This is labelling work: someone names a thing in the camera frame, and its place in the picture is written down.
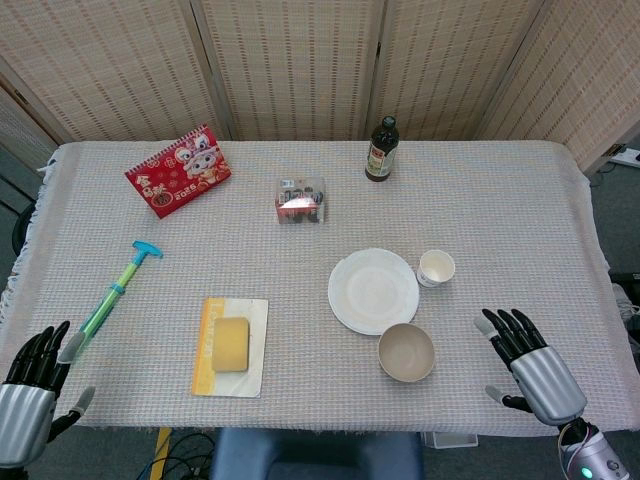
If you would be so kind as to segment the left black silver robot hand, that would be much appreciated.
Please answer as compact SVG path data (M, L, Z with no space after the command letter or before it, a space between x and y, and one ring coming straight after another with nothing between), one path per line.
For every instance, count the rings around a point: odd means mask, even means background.
M85 334L79 332L63 344L69 327L70 323L64 321L29 339L17 352L1 384L3 479L26 479L26 467L84 416L93 400L95 388L89 386L68 413L54 416L71 364L85 340Z

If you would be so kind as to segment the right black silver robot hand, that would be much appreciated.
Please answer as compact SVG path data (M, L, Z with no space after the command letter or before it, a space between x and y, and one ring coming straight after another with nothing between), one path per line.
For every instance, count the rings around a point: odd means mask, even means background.
M533 414L541 423L564 426L578 420L587 398L559 353L521 311L484 309L474 325L489 341L521 392L508 395L488 385L499 404Z

